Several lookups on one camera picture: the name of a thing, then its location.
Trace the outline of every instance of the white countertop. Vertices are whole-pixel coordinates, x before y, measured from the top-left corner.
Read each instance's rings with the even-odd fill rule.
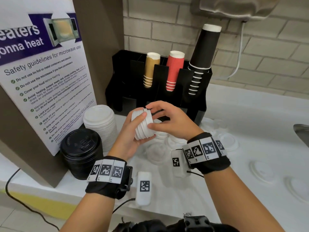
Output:
[[[230,88],[210,84],[207,89],[206,117],[224,120],[240,147],[229,152],[234,171],[268,208],[286,231],[307,231],[309,203],[300,202],[286,189],[283,179],[301,179],[309,185],[309,148],[293,131],[294,124],[309,125],[309,100]],[[125,117],[116,116],[120,129]],[[275,181],[265,183],[254,177],[249,162],[268,163],[275,172]],[[128,163],[137,171],[152,173],[151,204],[140,209],[182,218],[184,213],[206,215],[219,222],[217,212],[204,180],[196,175],[186,179],[173,177],[170,162],[156,166],[141,154]],[[0,188],[17,167],[0,155]],[[48,199],[77,204],[85,194],[86,181],[75,179],[68,172],[56,188],[44,187],[23,172],[12,180],[10,190]],[[134,188],[117,202],[135,197]],[[136,208],[134,202],[126,204]]]

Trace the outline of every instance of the black cup lid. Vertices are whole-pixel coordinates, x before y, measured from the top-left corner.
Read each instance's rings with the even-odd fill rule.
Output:
[[[100,142],[100,136],[91,129],[76,129],[70,132],[61,142],[63,155],[80,158],[92,153]]]

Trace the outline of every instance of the sign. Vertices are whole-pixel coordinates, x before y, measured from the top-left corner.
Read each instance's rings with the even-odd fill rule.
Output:
[[[0,0],[0,27],[0,85],[56,155],[96,105],[73,2]]]

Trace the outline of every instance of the black cable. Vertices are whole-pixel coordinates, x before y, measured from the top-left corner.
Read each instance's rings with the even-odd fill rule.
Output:
[[[193,173],[193,174],[195,174],[195,175],[198,175],[198,176],[200,176],[200,177],[204,178],[204,176],[203,176],[203,175],[200,175],[200,174],[197,174],[197,173],[194,173],[194,172],[191,172],[191,171],[187,171],[187,173]]]
[[[122,205],[124,205],[125,203],[127,203],[127,202],[129,202],[129,201],[134,201],[134,200],[135,200],[135,198],[132,198],[132,199],[128,199],[127,201],[123,202],[122,204],[120,204],[120,205],[113,211],[113,213],[114,213],[118,208],[120,208]]]
[[[24,206],[25,208],[27,208],[27,209],[30,210],[31,212],[39,214],[47,224],[50,224],[51,226],[55,227],[55,228],[59,231],[58,226],[54,225],[53,223],[48,222],[48,221],[45,219],[45,217],[44,217],[41,213],[39,213],[39,212],[37,212],[37,211],[34,211],[33,209],[31,209],[30,207],[28,207],[27,205],[25,205],[25,203],[23,203],[22,201],[20,201],[19,199],[15,198],[15,197],[13,197],[13,196],[9,193],[9,190],[8,190],[9,183],[10,183],[10,181],[12,180],[12,178],[16,175],[16,173],[18,173],[19,170],[20,170],[20,169],[18,169],[18,170],[10,177],[10,179],[7,181],[7,183],[5,184],[5,192],[6,192],[7,196],[9,196],[11,199],[15,200],[16,202],[20,203],[22,206]]]

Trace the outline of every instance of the electrical cord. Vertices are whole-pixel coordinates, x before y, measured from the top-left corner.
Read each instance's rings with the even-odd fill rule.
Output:
[[[193,174],[195,174],[195,175],[198,175],[198,176],[200,176],[200,177],[204,178],[204,176],[203,176],[203,175],[200,175],[200,174],[197,174],[197,173],[194,173],[194,172],[188,171],[188,170],[187,170],[187,173],[193,173]]]
[[[240,64],[240,58],[241,58],[241,51],[242,51],[242,48],[243,48],[243,29],[245,27],[245,23],[246,22],[242,22],[242,25],[241,25],[241,31],[240,31],[240,43],[239,43],[239,51],[238,51],[238,58],[237,58],[237,65],[236,65],[236,68],[235,70],[233,71],[233,73],[231,75],[229,75],[228,77],[220,77],[218,79],[228,79],[232,76],[235,75],[235,73],[238,71],[238,68],[239,68],[239,64]]]
[[[120,208],[122,205],[124,205],[125,203],[127,203],[127,202],[129,202],[129,201],[134,201],[135,200],[135,198],[132,198],[132,199],[128,199],[127,201],[125,201],[125,202],[123,202],[122,204],[120,204],[114,211],[113,211],[113,213],[115,212],[115,211],[117,211],[117,209],[118,208]]]
[[[49,224],[49,225],[55,227],[55,228],[59,231],[58,226],[54,225],[53,223],[48,222],[48,221],[45,219],[45,217],[44,217],[41,213],[39,213],[39,212],[37,212],[37,211],[31,209],[30,207],[28,207],[27,205],[25,205],[25,203],[23,203],[22,201],[20,201],[19,199],[15,198],[15,197],[13,197],[13,196],[9,193],[9,190],[8,190],[9,183],[10,183],[10,181],[12,180],[12,178],[16,175],[16,173],[18,173],[19,170],[20,170],[20,169],[18,169],[18,170],[9,178],[9,180],[7,181],[7,183],[6,183],[6,185],[5,185],[5,192],[6,192],[7,196],[9,196],[11,199],[15,200],[16,202],[20,203],[22,206],[24,206],[25,208],[27,208],[27,209],[30,210],[31,212],[36,213],[36,214],[39,214],[47,224]]]

